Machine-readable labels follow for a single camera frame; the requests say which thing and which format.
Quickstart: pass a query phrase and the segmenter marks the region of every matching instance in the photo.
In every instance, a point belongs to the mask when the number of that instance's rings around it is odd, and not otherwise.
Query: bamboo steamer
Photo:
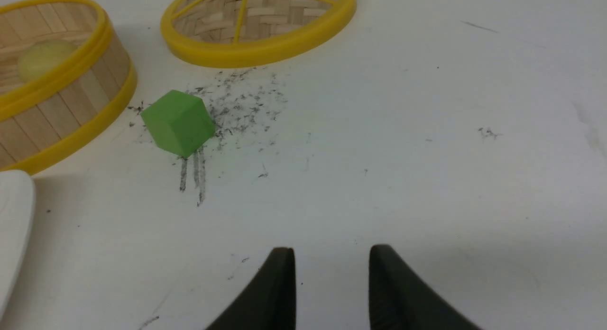
[[[301,54],[335,36],[356,0],[175,0],[160,24],[177,57],[238,68]]]
[[[78,49],[28,83],[17,59],[39,41]],[[39,172],[100,134],[124,110],[137,76],[106,12],[91,0],[27,0],[0,8],[0,170]]]

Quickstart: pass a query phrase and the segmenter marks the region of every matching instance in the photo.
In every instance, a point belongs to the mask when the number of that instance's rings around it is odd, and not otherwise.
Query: yellow plastic ring
[[[165,10],[160,21],[162,35],[178,58],[213,68],[258,66],[305,53],[340,32],[356,11],[356,0],[337,0],[323,16],[286,34],[247,43],[219,44],[191,40],[175,30],[172,21],[180,14],[176,8],[182,1],[173,1]]]
[[[28,110],[67,87],[86,73],[110,46],[114,30],[106,12],[92,0],[25,0],[0,7],[0,14],[27,6],[76,2],[86,4],[97,12],[97,25],[89,38],[62,64],[43,77],[0,95],[0,121]],[[119,92],[89,122],[52,146],[0,170],[24,170],[29,174],[40,172],[76,152],[103,132],[122,113],[137,87],[137,73],[129,58],[129,73]]]

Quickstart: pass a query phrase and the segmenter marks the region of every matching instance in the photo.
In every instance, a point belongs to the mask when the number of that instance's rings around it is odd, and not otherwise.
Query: yellow ball
[[[23,82],[38,79],[78,49],[76,45],[64,40],[38,42],[29,47],[17,60],[17,71]]]

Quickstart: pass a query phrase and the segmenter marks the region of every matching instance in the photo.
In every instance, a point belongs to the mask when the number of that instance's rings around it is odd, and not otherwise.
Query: pencil mark
[[[196,187],[198,188],[198,203],[196,206],[200,207],[206,197],[206,159],[202,147],[194,155],[196,166],[198,166],[198,174],[194,174],[194,179],[197,181]]]
[[[143,324],[141,324],[141,326],[139,327],[139,330],[143,330],[146,326],[154,323],[158,319],[160,319],[160,316],[150,317],[147,321],[144,321]]]
[[[181,173],[181,181],[179,183],[179,191],[186,191],[186,178],[188,177],[188,159],[182,158],[182,173]]]
[[[497,31],[497,30],[489,29],[487,27],[480,26],[480,25],[475,25],[474,23],[470,23],[470,22],[466,22],[466,21],[461,21],[461,22],[464,23],[465,25],[469,25],[469,26],[472,26],[472,27],[475,27],[475,28],[479,28],[481,30],[487,30],[487,31],[490,31],[490,32],[494,32],[495,34],[499,34],[499,31]]]
[[[262,168],[264,168],[264,172],[262,172],[262,174],[260,174],[258,176],[258,178],[267,178],[267,175],[269,174],[269,172],[267,172],[267,170],[265,169],[265,165],[263,162],[262,162]]]
[[[483,139],[491,137],[494,140],[497,140],[497,137],[503,136],[503,134],[501,133],[495,133],[494,131],[492,131],[490,127],[480,127],[479,129],[477,129],[477,131]]]

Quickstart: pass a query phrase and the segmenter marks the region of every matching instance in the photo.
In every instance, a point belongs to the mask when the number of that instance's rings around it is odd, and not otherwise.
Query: green foam block
[[[187,158],[215,134],[215,123],[199,97],[170,91],[141,112],[156,146]]]

